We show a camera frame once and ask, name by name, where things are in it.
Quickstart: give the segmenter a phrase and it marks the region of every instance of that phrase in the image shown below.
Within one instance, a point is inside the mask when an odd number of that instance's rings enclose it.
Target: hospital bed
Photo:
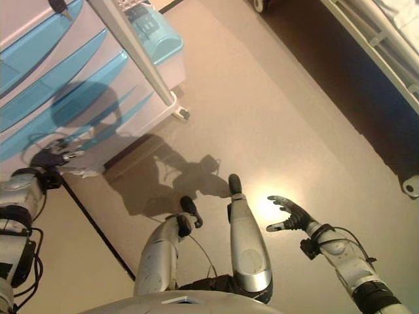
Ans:
[[[419,114],[419,1],[320,1]],[[254,0],[253,4],[262,13],[269,2]],[[419,174],[402,185],[410,197],[419,197]]]

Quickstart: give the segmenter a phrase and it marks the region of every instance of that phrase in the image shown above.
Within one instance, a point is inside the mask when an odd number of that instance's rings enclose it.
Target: wire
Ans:
[[[45,193],[45,197],[44,197],[44,203],[42,204],[41,210],[39,211],[38,215],[35,216],[35,218],[32,220],[32,222],[35,222],[35,220],[38,219],[39,215],[43,212],[44,208],[46,205],[46,193]]]
[[[345,232],[348,232],[352,237],[353,237],[353,239],[356,241],[356,243],[358,243],[358,247],[359,247],[359,249],[363,252],[363,254],[364,254],[364,257],[365,257],[365,260],[368,262],[368,264],[373,268],[373,270],[375,270],[375,268],[374,268],[374,265],[373,265],[373,262],[376,262],[377,261],[377,259],[376,258],[374,258],[374,257],[370,257],[368,254],[367,254],[367,251],[364,249],[364,247],[362,246],[362,244],[361,244],[361,242],[360,242],[360,240],[358,240],[358,238],[351,232],[351,231],[349,231],[348,229],[345,229],[345,228],[343,228],[343,227],[333,227],[334,229],[338,229],[338,230],[343,230],[343,231],[345,231]]]
[[[39,229],[39,228],[31,228],[30,233],[32,233],[32,231],[35,230],[37,232],[39,232],[39,241],[38,241],[38,246],[37,246],[37,250],[35,251],[34,254],[34,261],[33,261],[33,270],[35,272],[35,282],[26,290],[19,292],[18,294],[15,294],[15,297],[18,296],[23,296],[24,294],[27,294],[29,291],[32,290],[31,294],[29,296],[27,296],[27,298],[22,301],[22,303],[20,303],[19,305],[15,305],[14,306],[14,312],[16,313],[17,311],[19,311],[22,306],[24,306],[32,297],[33,295],[37,292],[38,290],[38,286],[39,286],[39,281],[41,280],[41,277],[44,273],[44,266],[43,263],[41,261],[41,259],[39,258],[39,252],[41,250],[41,246],[42,246],[42,242],[44,239],[44,232]]]
[[[158,222],[159,224],[162,224],[162,223],[163,223],[162,221],[159,221],[158,219],[155,219],[155,218],[153,218],[153,217],[148,217],[148,218],[149,218],[149,219],[151,219],[151,220],[153,220],[153,221],[155,221],[155,222]],[[209,256],[208,256],[207,252],[205,251],[205,249],[201,246],[201,244],[198,242],[198,240],[196,240],[193,236],[189,235],[189,237],[190,237],[192,240],[194,240],[194,242],[195,242],[195,243],[199,246],[199,248],[200,248],[200,249],[201,249],[201,251],[205,254],[205,256],[206,256],[206,258],[207,258],[207,260],[208,260],[208,262],[209,262],[209,269],[208,269],[208,272],[207,272],[207,278],[210,276],[210,270],[211,270],[211,269],[213,270],[214,275],[215,275],[216,277],[218,277],[217,270],[215,269],[214,264],[212,264],[212,261],[211,261],[211,259],[209,258]]]
[[[215,266],[214,266],[214,264],[212,264],[212,261],[211,261],[211,259],[209,258],[209,256],[208,256],[208,254],[207,254],[207,252],[205,251],[205,249],[201,246],[201,244],[199,244],[199,242],[193,237],[193,236],[191,236],[191,235],[189,235],[189,237],[192,239],[192,240],[194,240],[194,242],[201,248],[201,250],[202,250],[202,252],[204,252],[204,254],[205,254],[205,256],[207,257],[207,259],[208,259],[208,262],[209,262],[209,264],[211,265],[210,267],[209,267],[209,270],[208,270],[208,273],[207,273],[207,278],[208,278],[208,276],[210,275],[210,269],[212,268],[212,270],[214,271],[214,275],[216,276],[216,277],[218,277],[218,274],[217,274],[217,270],[215,269]]]
[[[321,246],[326,245],[326,244],[330,244],[330,243],[334,243],[334,242],[341,242],[341,241],[345,241],[345,242],[349,242],[349,243],[354,244],[362,252],[363,256],[365,257],[365,260],[367,261],[367,263],[373,268],[373,270],[375,270],[375,268],[372,264],[371,258],[368,256],[367,252],[365,252],[365,249],[362,247],[362,245],[359,245],[358,243],[356,243],[355,241],[352,241],[351,239],[342,238],[342,239],[327,240],[327,241],[319,243],[319,246],[321,247]]]

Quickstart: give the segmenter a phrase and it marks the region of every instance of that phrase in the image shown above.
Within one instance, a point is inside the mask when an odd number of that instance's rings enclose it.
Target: silver robot leg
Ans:
[[[141,254],[134,296],[177,288],[177,247],[191,233],[192,225],[197,226],[197,217],[180,213],[169,216],[154,230]]]
[[[230,221],[231,260],[234,279],[248,292],[272,294],[272,269],[262,233],[242,194],[237,175],[228,178],[231,204],[228,206]]]

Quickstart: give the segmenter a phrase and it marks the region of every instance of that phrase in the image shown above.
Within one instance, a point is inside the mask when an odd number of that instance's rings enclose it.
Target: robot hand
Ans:
[[[269,196],[268,200],[274,201],[275,205],[281,206],[280,209],[282,211],[286,211],[291,214],[287,220],[267,226],[266,230],[269,232],[297,229],[306,231],[308,225],[315,221],[303,208],[287,198],[283,198],[281,196]]]
[[[76,150],[75,152],[67,150],[68,145],[69,143],[65,139],[52,142],[32,158],[30,167],[48,170],[65,165],[71,159],[84,155],[84,151],[82,150]]]
[[[372,265],[375,259],[368,257],[361,243],[351,232],[344,228],[318,223],[303,208],[287,198],[269,196],[268,199],[280,205],[281,210],[287,211],[291,216],[286,221],[271,224],[266,230],[269,232],[304,230],[310,238],[301,241],[302,251],[311,260],[318,254],[326,257],[362,313],[410,313],[375,272]],[[349,232],[355,241],[338,233],[336,229]],[[356,249],[362,251],[364,258],[358,257]]]

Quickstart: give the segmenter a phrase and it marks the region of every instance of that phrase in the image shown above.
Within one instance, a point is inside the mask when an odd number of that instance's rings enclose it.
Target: wheel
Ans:
[[[263,13],[268,8],[269,0],[253,0],[253,7],[256,12]]]
[[[228,186],[231,194],[242,193],[242,184],[238,175],[232,174],[228,177]]]

